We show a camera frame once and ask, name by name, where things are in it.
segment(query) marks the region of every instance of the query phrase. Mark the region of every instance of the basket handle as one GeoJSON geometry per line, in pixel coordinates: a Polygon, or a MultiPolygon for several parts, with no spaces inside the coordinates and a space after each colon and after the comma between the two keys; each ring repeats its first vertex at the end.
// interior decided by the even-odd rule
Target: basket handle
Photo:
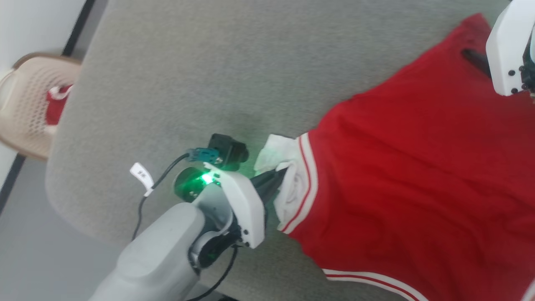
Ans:
{"type": "Polygon", "coordinates": [[[15,69],[11,69],[7,72],[6,75],[0,80],[0,111],[4,110],[9,99],[11,98],[11,92],[13,91],[12,80],[9,80],[15,76],[15,69]]]}

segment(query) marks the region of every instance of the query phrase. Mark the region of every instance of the black cable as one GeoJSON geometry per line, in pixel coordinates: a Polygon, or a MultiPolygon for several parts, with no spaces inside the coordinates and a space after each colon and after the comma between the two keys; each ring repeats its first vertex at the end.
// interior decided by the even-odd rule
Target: black cable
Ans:
{"type": "MultiPolygon", "coordinates": [[[[169,165],[169,167],[167,167],[167,169],[164,171],[162,176],[160,176],[158,181],[156,181],[154,183],[154,185],[151,187],[151,189],[152,190],[156,189],[156,187],[158,187],[158,185],[160,185],[160,183],[165,179],[167,174],[169,174],[169,172],[171,172],[171,169],[173,169],[173,167],[175,167],[178,164],[178,162],[184,160],[187,157],[189,157],[189,154],[184,154],[184,155],[176,158],[173,161],[173,163],[171,163],[171,165],[169,165]]],[[[141,221],[143,219],[143,212],[142,212],[143,204],[145,204],[146,200],[147,200],[147,197],[143,196],[143,198],[141,198],[141,201],[139,202],[139,206],[137,207],[137,225],[135,226],[134,234],[132,234],[132,240],[134,240],[137,237],[137,232],[139,231],[139,227],[141,227],[141,221]]]]}
{"type": "Polygon", "coordinates": [[[209,294],[211,294],[213,291],[215,291],[221,285],[223,280],[227,277],[228,273],[231,271],[232,266],[234,265],[234,261],[236,260],[236,256],[238,256],[238,248],[239,248],[239,246],[233,245],[232,248],[234,248],[234,252],[232,252],[232,257],[231,257],[230,262],[228,263],[228,267],[225,270],[225,272],[223,273],[223,275],[221,276],[221,278],[219,278],[219,280],[216,282],[216,284],[214,284],[204,294],[202,294],[202,295],[200,295],[198,297],[195,297],[193,299],[186,300],[186,301],[199,301],[199,300],[202,300],[204,297],[206,297],[209,294]]]}

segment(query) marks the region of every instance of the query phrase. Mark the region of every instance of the red fabric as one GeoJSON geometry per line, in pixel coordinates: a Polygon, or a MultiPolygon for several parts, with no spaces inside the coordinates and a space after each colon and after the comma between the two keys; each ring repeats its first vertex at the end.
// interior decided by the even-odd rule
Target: red fabric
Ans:
{"type": "Polygon", "coordinates": [[[71,88],[73,85],[68,85],[65,87],[59,88],[59,93],[62,93],[65,95],[63,97],[57,97],[56,93],[54,93],[53,90],[50,90],[47,92],[47,101],[48,101],[48,107],[47,107],[47,124],[48,125],[57,125],[59,123],[59,119],[62,116],[63,108],[65,107],[65,104],[67,102],[68,96],[69,96],[69,88],[71,88]]]}
{"type": "Polygon", "coordinates": [[[430,301],[522,299],[535,279],[535,106],[497,95],[462,58],[489,33],[466,19],[309,132],[319,188],[290,236],[321,268],[386,275],[430,301]]]}

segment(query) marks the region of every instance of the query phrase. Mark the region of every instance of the white tag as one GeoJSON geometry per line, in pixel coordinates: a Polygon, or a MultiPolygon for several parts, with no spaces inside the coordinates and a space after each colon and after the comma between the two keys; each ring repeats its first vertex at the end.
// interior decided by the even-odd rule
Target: white tag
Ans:
{"type": "Polygon", "coordinates": [[[152,187],[154,186],[154,181],[152,180],[150,173],[138,162],[136,162],[132,168],[130,168],[130,173],[139,181],[141,181],[141,183],[143,183],[147,189],[147,192],[143,196],[148,197],[152,192],[152,187]]]}

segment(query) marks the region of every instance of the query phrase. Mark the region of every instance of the black baseboard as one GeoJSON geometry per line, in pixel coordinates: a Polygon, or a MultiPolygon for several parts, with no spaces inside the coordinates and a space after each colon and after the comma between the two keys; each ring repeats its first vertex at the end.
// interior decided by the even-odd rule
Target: black baseboard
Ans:
{"type": "MultiPolygon", "coordinates": [[[[78,19],[76,20],[76,23],[74,24],[74,27],[72,29],[71,36],[69,36],[67,44],[63,48],[63,56],[72,55],[74,47],[76,46],[76,42],[78,42],[78,38],[80,37],[83,27],[86,24],[87,18],[89,18],[89,14],[91,13],[93,4],[95,4],[95,0],[86,0],[86,2],[84,3],[82,10],[78,15],[78,19]]],[[[24,157],[23,155],[17,154],[17,157],[15,157],[15,160],[13,161],[13,165],[11,166],[7,178],[4,184],[2,185],[2,189],[0,190],[0,215],[2,214],[5,204],[7,203],[7,199],[9,198],[9,195],[13,190],[13,186],[15,185],[15,181],[19,176],[20,170],[22,169],[22,165],[24,164],[25,159],[26,157],[24,157]]]]}

